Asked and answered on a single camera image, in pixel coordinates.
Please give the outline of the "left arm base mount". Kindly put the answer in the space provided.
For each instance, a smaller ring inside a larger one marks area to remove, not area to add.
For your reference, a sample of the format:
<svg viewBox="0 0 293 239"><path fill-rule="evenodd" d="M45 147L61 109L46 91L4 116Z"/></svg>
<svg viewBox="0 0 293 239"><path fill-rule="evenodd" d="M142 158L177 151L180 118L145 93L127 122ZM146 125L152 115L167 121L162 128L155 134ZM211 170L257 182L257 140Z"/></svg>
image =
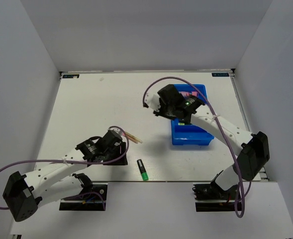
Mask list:
<svg viewBox="0 0 293 239"><path fill-rule="evenodd" d="M92 185L92 189L85 195L61 200L60 211L92 211L103 212L106 210L108 183L97 183Z"/></svg>

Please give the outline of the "green black highlighter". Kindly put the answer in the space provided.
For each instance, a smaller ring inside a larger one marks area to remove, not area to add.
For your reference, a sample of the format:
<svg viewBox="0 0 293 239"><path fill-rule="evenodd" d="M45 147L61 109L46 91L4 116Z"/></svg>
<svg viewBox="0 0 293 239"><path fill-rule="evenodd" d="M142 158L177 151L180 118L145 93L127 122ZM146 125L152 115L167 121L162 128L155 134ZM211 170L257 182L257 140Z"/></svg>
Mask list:
<svg viewBox="0 0 293 239"><path fill-rule="evenodd" d="M138 165L142 180L143 181L148 181L149 177L148 177L148 174L146 172L145 166L144 166L144 164L143 164L141 159L137 160L137 165Z"/></svg>

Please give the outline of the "yellow slim pen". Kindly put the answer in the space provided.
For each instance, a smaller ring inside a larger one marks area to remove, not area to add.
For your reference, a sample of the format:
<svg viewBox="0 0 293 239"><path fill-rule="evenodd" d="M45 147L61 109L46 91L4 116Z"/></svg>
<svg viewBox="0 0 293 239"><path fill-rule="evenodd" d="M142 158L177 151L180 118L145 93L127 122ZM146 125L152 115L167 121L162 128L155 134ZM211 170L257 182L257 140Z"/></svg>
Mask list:
<svg viewBox="0 0 293 239"><path fill-rule="evenodd" d="M143 141L142 141L141 139L135 137L134 135L132 135L132 134L126 132L126 131L125 131L125 135L126 135L131 141L135 142L136 144L138 144L138 143L143 143Z"/></svg>

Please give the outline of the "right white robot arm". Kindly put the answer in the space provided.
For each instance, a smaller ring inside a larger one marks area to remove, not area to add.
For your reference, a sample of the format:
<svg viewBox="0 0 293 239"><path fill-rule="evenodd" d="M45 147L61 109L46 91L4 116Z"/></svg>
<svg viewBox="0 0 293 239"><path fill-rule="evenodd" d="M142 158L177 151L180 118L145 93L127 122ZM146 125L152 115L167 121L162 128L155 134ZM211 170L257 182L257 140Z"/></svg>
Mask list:
<svg viewBox="0 0 293 239"><path fill-rule="evenodd" d="M143 106L150 107L156 116L200 127L230 147L236 161L211 181L208 190L219 199L228 195L240 180L252 181L270 159L268 137L263 132L253 134L235 126L213 114L200 98L185 98L172 84L152 96L146 95Z"/></svg>

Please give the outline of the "pink slim pen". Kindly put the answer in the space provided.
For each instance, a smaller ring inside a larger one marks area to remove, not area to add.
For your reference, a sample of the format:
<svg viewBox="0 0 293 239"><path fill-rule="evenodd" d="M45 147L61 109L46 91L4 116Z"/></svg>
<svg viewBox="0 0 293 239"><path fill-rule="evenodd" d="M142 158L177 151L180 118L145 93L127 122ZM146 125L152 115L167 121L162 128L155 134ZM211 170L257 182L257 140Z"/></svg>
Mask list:
<svg viewBox="0 0 293 239"><path fill-rule="evenodd" d="M122 133L123 136L128 137L128 139L136 144L141 143L141 141L136 138L135 136L133 136L132 134L128 133L128 132L123 132Z"/></svg>

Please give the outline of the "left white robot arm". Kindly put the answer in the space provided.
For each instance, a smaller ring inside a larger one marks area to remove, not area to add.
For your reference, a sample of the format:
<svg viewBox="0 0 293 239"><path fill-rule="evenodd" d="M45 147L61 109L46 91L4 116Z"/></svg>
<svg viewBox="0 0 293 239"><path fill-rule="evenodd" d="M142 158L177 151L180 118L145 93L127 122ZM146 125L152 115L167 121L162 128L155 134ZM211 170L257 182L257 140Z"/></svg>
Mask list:
<svg viewBox="0 0 293 239"><path fill-rule="evenodd" d="M3 198L16 222L30 218L46 204L61 199L103 203L103 197L91 179L82 172L91 165L110 165L126 158L125 133L110 127L103 136L94 136L73 148L57 162L37 170L10 175Z"/></svg>

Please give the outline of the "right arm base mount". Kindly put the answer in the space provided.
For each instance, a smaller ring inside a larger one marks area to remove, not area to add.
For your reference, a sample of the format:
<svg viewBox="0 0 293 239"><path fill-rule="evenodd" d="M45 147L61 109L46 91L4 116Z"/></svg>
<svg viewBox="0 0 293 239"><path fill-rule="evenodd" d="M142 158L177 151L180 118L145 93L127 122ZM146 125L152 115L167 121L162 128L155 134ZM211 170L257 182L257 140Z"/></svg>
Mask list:
<svg viewBox="0 0 293 239"><path fill-rule="evenodd" d="M234 212L237 186L226 192L215 193L211 191L210 184L193 184L196 212Z"/></svg>

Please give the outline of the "pink glue stick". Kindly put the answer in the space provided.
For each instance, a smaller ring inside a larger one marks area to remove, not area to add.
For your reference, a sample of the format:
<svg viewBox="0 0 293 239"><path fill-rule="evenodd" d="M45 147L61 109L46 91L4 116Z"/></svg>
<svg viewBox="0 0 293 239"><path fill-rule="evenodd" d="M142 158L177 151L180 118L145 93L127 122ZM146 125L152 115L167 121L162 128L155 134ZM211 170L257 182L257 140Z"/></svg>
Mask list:
<svg viewBox="0 0 293 239"><path fill-rule="evenodd" d="M190 96L198 97L197 92L185 92L185 91L182 91L180 93L183 95L184 98L187 98L187 97L190 97Z"/></svg>

